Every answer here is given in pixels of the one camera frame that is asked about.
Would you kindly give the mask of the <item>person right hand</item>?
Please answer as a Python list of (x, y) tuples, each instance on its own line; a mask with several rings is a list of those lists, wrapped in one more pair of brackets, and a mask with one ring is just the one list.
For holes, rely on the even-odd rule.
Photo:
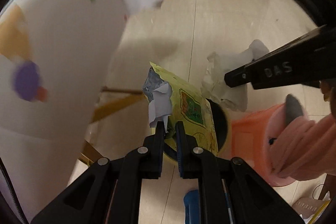
[(323, 94), (324, 101), (329, 102), (331, 114), (335, 118), (336, 116), (335, 81), (334, 80), (321, 81), (319, 87)]

